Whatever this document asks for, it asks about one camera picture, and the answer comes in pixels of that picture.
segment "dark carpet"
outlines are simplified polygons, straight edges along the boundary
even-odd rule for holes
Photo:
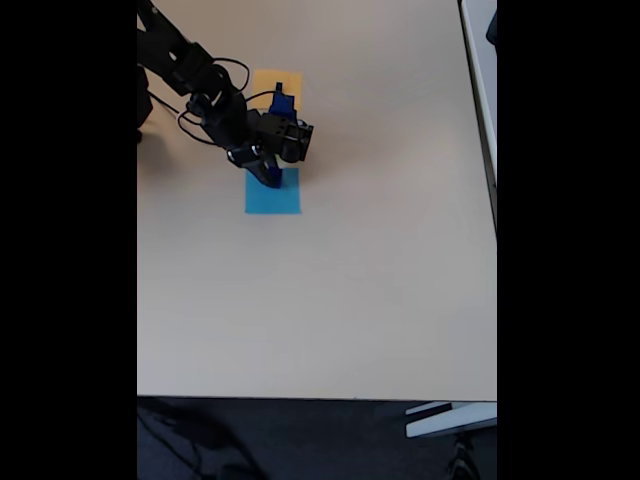
[[[454,436],[407,439],[404,410],[416,402],[163,399],[225,424],[269,480],[446,480]],[[190,444],[153,417],[149,425],[193,461]],[[482,480],[495,480],[496,428],[472,432]],[[202,471],[242,463],[233,450],[200,449]],[[138,422],[138,478],[191,480],[193,473]]]

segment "yellow paper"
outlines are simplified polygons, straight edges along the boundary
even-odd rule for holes
[[[282,82],[282,92],[295,97],[294,108],[300,111],[302,105],[302,73],[286,72],[284,70],[255,70],[253,74],[253,93],[275,90],[276,83]],[[269,108],[273,95],[262,95],[251,100],[249,108]]]

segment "blue paper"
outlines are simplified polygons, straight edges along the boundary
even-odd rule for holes
[[[298,169],[282,170],[280,188],[262,185],[251,173],[246,172],[245,213],[257,215],[300,213],[300,189]]]

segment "beige table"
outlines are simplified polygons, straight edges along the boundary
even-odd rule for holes
[[[303,72],[315,132],[302,214],[246,215],[244,171],[154,106],[138,394],[496,400],[496,238],[456,1],[156,5],[214,56]]]

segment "wire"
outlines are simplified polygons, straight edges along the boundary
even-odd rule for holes
[[[147,422],[145,422],[142,417],[140,416],[139,413],[137,413],[138,415],[138,420],[140,420],[140,423],[142,424],[142,426],[144,427],[144,429],[149,433],[149,435],[151,435],[153,438],[155,438],[158,442],[160,442],[167,450],[169,450],[171,453],[173,453],[173,455],[180,460],[182,463],[184,463],[187,467],[189,467],[189,470],[193,471],[194,473],[197,473],[198,475],[201,475],[200,472],[198,470],[196,470],[196,467],[194,465],[191,464],[191,462],[189,460],[187,460],[186,458],[184,458],[182,455],[180,455],[172,446],[169,442],[167,442],[164,438],[162,438],[158,433],[154,432],[149,425],[147,425]]]
[[[164,100],[162,100],[160,97],[158,97],[155,93],[153,93],[151,90],[147,90],[149,92],[149,96],[151,98],[153,98],[155,101],[157,101],[160,105],[162,105],[165,108],[168,108],[169,110],[171,110],[173,113],[175,113],[176,115],[180,114],[180,112],[175,109],[174,107],[172,107],[171,105],[169,105],[167,102],[165,102]],[[184,119],[189,122],[191,125],[200,125],[198,122],[191,120],[190,118],[184,117]]]
[[[176,110],[175,108],[173,108],[171,105],[169,105],[167,102],[165,102],[164,100],[162,100],[160,97],[158,97],[155,93],[153,93],[150,90],[147,90],[149,92],[149,96],[151,98],[153,98],[156,102],[158,102],[160,105],[168,108],[169,110],[171,110],[173,113],[175,113],[176,115],[179,114],[180,112],[178,110]]]
[[[240,65],[242,68],[244,68],[247,72],[247,78],[244,80],[244,85],[242,86],[240,91],[243,91],[245,88],[247,88],[247,85],[249,85],[249,78],[251,77],[251,70],[249,70],[249,67],[247,67],[240,60],[236,60],[235,58],[218,57],[213,59],[213,63],[216,63],[216,62],[235,63],[236,65]]]
[[[176,121],[178,122],[178,126],[180,127],[180,130],[182,130],[184,133],[186,133],[187,135],[189,135],[191,138],[193,138],[195,141],[200,142],[200,143],[204,143],[205,145],[213,145],[214,147],[219,147],[220,145],[218,145],[215,142],[211,142],[209,140],[205,140],[204,138],[200,138],[196,135],[194,135],[193,133],[191,133],[189,130],[187,130],[186,128],[184,128],[184,125],[182,125],[180,123],[180,120],[182,120],[184,117],[184,115],[188,113],[186,110],[184,112],[182,112],[180,115],[178,115],[178,117],[176,118]]]
[[[261,97],[262,95],[268,95],[269,93],[282,93],[282,92],[279,92],[278,90],[267,90],[265,92],[256,93],[255,95],[252,95],[249,98],[247,98],[245,101],[249,103],[254,98]]]

